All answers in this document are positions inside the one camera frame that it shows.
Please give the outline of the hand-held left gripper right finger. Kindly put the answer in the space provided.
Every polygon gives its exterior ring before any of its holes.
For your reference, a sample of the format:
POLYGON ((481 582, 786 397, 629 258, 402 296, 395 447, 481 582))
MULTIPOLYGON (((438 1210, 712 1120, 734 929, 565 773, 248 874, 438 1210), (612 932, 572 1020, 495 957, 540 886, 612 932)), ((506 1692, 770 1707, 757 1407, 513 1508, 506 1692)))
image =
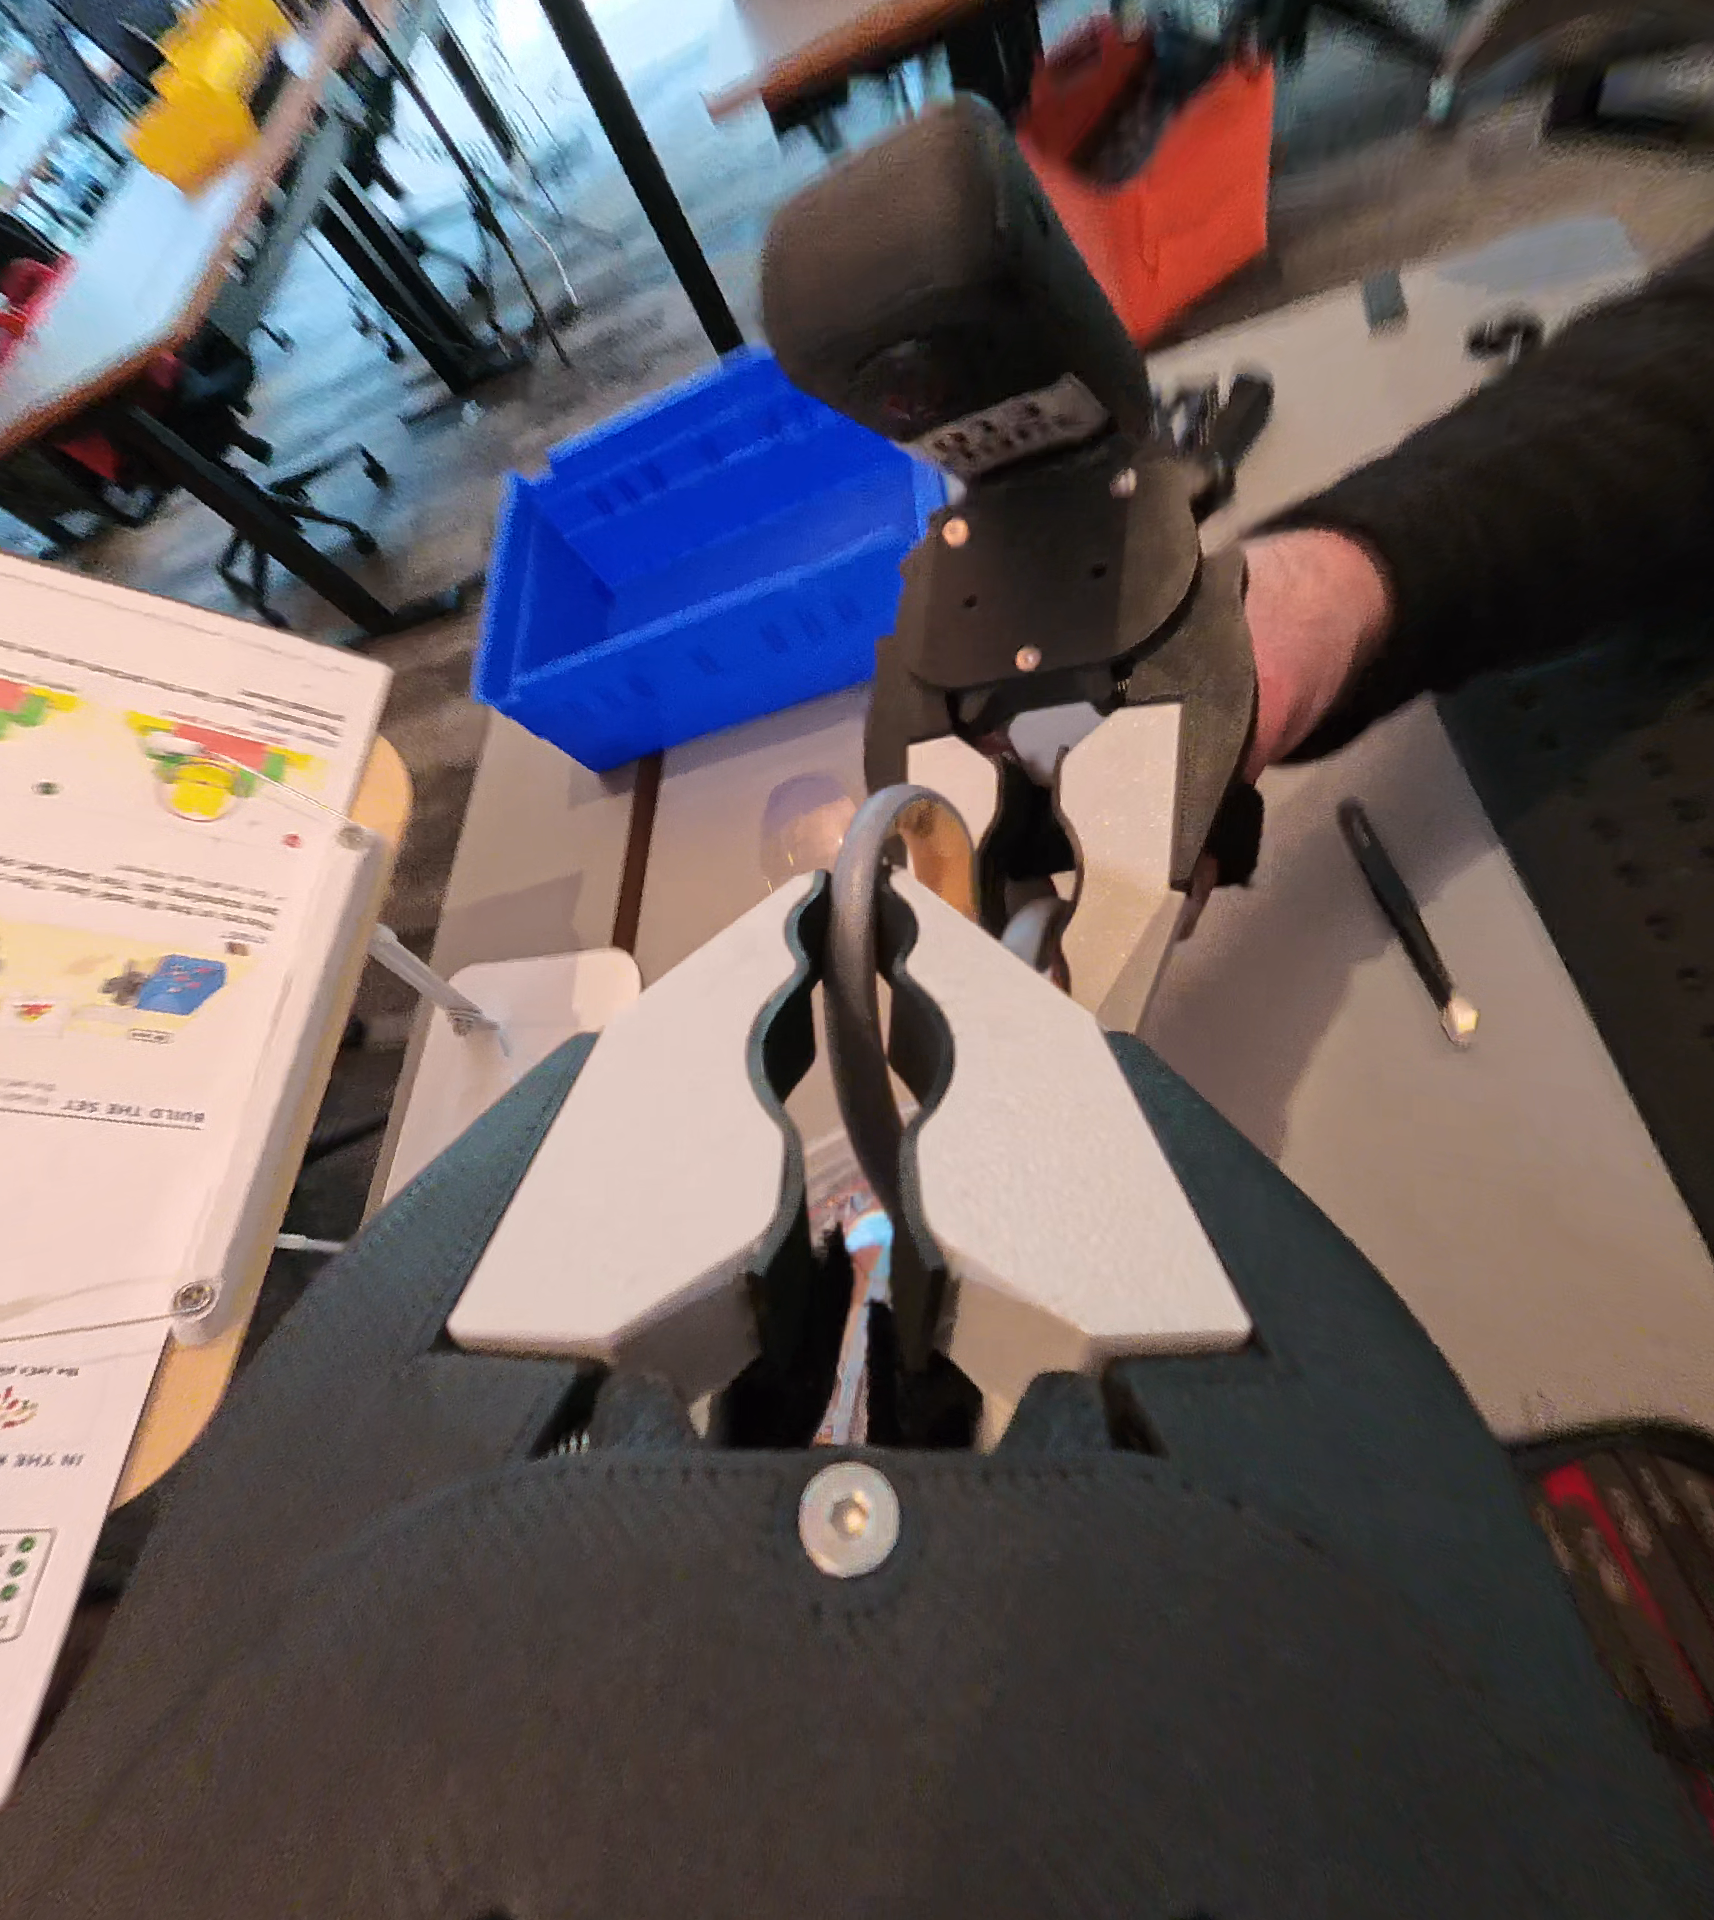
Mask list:
POLYGON ((911 1245, 996 1442, 1044 1375, 1245 1348, 1255 1321, 1111 1033, 921 881, 881 903, 911 1245))

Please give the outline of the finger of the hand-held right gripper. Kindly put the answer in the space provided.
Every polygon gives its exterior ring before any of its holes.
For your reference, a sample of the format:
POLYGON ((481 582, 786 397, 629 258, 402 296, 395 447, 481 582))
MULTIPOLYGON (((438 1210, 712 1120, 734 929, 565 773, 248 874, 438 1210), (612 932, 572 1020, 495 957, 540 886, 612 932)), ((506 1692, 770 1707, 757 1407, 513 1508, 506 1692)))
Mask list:
POLYGON ((1070 996, 1140 1010, 1178 941, 1174 885, 1182 709, 1125 709, 1062 754, 1057 816, 1074 849, 1062 927, 1070 996))

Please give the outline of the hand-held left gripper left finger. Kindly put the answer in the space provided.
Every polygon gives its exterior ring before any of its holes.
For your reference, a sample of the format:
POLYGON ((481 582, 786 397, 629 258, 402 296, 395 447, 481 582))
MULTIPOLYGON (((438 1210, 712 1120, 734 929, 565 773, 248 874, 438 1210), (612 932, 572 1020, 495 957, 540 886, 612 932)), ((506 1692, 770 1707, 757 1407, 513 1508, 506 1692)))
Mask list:
POLYGON ((786 882, 578 1051, 449 1315, 460 1352, 648 1375, 738 1442, 820 1432, 830 1275, 786 1098, 827 915, 827 875, 786 882))

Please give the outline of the clear maze ball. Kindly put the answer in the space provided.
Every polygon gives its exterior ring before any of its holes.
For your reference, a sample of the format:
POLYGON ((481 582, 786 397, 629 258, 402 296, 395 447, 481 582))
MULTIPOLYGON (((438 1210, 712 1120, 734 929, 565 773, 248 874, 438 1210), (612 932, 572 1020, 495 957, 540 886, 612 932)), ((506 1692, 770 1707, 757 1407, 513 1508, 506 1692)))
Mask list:
POLYGON ((863 1446, 870 1432, 872 1309, 889 1304, 895 1231, 845 1136, 807 1149, 807 1216, 813 1243, 851 1271, 837 1372, 813 1446, 863 1446))

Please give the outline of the grey and yellow scissors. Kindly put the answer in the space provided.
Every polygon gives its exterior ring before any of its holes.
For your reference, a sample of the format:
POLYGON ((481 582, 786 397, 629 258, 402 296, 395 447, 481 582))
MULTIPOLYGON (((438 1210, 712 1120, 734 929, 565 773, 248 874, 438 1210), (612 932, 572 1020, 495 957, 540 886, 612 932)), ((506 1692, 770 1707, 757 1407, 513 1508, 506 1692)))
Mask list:
POLYGON ((915 1176, 904 1166, 909 1126, 893 1088, 893 1063, 878 1003, 886 962, 886 906, 895 899, 887 854, 909 854, 911 877, 979 939, 979 859, 971 828, 946 794, 896 782, 872 794, 845 828, 830 874, 823 947, 830 1077, 851 1151, 895 1229, 893 1279, 921 1292, 922 1315, 940 1295, 940 1253, 917 1213, 915 1176))

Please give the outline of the person's right forearm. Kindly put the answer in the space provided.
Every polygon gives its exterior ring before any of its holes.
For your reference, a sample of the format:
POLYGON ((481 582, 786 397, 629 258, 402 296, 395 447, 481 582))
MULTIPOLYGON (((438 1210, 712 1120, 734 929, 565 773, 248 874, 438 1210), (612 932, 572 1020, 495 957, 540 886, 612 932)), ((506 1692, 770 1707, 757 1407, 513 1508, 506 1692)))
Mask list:
POLYGON ((1298 528, 1365 548, 1390 595, 1298 756, 1714 595, 1714 236, 1278 518, 1298 528))

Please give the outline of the person's right hand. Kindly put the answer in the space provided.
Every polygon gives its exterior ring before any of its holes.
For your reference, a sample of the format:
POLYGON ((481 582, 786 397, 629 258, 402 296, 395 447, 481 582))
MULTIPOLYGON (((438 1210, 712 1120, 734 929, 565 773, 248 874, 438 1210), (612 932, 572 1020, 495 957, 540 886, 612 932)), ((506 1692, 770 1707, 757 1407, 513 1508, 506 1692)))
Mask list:
POLYGON ((1381 648, 1393 601, 1377 554, 1336 530, 1269 532, 1244 560, 1256 673, 1244 770, 1260 780, 1341 709, 1381 648))

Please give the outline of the long black tweezers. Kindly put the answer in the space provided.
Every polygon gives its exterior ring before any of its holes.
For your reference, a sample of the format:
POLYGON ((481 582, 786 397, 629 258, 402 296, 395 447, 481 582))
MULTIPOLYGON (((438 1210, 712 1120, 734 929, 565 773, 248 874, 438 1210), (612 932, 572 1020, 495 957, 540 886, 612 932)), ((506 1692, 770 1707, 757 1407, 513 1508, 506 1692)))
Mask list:
POLYGON ((1384 925, 1390 925, 1440 1018, 1446 1039, 1455 1047, 1468 1047, 1478 1030, 1478 1008, 1460 991, 1437 942, 1424 925, 1418 896, 1399 874, 1363 804, 1360 799, 1346 799, 1339 806, 1339 823, 1348 853, 1370 890, 1384 925))

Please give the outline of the orange bag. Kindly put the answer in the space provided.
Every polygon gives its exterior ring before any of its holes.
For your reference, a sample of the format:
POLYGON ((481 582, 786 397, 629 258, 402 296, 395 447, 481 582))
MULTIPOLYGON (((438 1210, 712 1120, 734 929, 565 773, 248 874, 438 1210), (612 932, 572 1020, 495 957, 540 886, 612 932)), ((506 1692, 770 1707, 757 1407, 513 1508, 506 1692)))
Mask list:
POLYGON ((1015 139, 1138 348, 1269 250, 1275 62, 1249 39, 1160 95, 1160 45, 1100 14, 1037 65, 1015 139))

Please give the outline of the blue plastic bin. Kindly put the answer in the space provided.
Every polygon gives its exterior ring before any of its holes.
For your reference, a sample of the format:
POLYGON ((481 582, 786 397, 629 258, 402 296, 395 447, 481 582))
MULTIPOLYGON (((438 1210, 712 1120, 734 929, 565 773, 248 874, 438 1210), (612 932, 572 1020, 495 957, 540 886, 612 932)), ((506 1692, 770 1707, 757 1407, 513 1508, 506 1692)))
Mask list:
POLYGON ((604 773, 873 673, 946 476, 738 348, 510 474, 477 702, 604 773))

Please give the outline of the white instruction board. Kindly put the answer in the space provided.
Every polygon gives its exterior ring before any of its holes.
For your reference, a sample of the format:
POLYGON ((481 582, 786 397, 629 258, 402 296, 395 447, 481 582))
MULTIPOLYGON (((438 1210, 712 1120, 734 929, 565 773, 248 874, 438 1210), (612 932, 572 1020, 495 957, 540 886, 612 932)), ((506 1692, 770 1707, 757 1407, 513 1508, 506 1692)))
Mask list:
POLYGON ((362 970, 389 672, 0 552, 0 1805, 362 970))

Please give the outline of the black dimpled foam pad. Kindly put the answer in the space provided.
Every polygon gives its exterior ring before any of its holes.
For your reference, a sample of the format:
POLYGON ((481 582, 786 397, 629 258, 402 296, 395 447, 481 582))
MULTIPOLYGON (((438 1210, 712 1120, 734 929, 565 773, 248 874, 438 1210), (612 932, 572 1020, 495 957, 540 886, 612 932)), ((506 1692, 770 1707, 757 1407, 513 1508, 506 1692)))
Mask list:
POLYGON ((1714 1261, 1714 603, 1440 719, 1714 1261))

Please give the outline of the yellow plastic bin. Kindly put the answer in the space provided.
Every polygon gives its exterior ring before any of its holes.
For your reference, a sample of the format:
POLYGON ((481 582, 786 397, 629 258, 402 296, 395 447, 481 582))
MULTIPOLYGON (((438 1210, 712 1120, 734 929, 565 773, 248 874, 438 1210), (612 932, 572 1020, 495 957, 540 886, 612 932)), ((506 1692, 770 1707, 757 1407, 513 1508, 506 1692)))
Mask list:
POLYGON ((131 159, 195 195, 253 145, 253 98, 289 34, 277 2, 198 2, 165 32, 152 102, 126 134, 131 159))

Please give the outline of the grey desk wooden edge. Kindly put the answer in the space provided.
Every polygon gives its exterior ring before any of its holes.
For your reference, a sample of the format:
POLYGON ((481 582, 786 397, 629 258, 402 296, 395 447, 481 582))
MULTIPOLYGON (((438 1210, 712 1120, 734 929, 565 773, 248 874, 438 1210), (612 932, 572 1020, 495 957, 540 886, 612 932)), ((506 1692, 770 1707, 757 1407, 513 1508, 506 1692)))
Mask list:
POLYGON ((323 7, 253 146, 200 192, 124 177, 0 371, 0 459, 69 429, 198 334, 360 39, 345 5, 323 7))

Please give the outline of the black metal post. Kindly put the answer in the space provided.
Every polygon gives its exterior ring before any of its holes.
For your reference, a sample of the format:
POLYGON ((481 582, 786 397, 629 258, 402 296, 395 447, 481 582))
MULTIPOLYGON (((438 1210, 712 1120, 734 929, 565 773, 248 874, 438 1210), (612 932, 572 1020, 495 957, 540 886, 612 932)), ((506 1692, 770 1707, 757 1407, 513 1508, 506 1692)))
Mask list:
POLYGON ((540 2, 677 284, 717 356, 743 348, 741 333, 694 227, 632 102, 585 2, 540 2))

